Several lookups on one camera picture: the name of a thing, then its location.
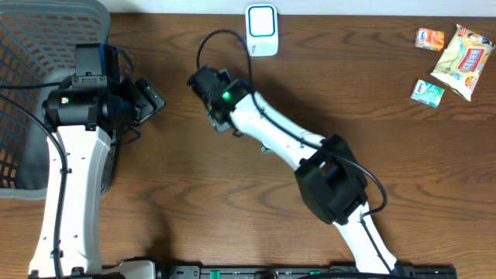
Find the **green white tissue pack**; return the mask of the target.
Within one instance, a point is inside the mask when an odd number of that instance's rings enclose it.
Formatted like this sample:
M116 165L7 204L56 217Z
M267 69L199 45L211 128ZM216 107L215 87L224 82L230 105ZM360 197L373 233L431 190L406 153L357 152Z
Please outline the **green white tissue pack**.
M444 91L440 86L418 79L410 99L436 109L441 102Z

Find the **orange tissue pack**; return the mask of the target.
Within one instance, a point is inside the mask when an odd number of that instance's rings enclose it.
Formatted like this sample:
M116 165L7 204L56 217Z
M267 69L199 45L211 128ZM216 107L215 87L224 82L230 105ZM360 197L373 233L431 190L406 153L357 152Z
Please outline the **orange tissue pack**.
M419 28L415 35L415 47L440 51L445 43L445 33L433 29Z

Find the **yellow antibacterial wipes bag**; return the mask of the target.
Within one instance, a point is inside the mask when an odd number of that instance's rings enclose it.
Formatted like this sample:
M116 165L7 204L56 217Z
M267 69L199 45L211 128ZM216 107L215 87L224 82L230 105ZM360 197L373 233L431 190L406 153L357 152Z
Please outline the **yellow antibacterial wipes bag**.
M494 43L484 36L456 24L453 38L430 75L470 102L494 49Z

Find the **dark green Zam-Buk box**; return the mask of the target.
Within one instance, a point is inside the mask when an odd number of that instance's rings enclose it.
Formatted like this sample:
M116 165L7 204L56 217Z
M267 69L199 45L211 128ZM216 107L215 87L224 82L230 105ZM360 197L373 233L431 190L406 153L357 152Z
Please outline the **dark green Zam-Buk box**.
M274 151L269 147L267 146L265 143L261 143L260 144L260 151L261 153L273 153Z

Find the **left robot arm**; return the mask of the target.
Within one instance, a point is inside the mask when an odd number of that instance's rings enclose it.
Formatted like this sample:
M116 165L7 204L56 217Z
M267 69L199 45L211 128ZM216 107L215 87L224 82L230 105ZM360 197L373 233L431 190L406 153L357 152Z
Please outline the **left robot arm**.
M43 224L29 265L31 278L158 278L154 260L135 257L105 269L98 217L111 148L166 102L144 78L122 77L119 50L104 43L75 47L75 72L42 104L49 143Z

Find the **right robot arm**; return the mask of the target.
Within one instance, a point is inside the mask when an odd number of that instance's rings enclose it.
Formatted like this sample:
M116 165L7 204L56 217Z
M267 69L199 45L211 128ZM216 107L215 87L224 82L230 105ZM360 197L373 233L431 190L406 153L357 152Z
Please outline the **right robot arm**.
M398 260L388 250L371 218L367 182L371 172L358 164L340 136L309 132L273 108L246 81L226 70L199 68L188 85L205 105L219 131L233 128L266 144L294 171L301 198L322 222L335 226L350 248L360 272L398 274Z

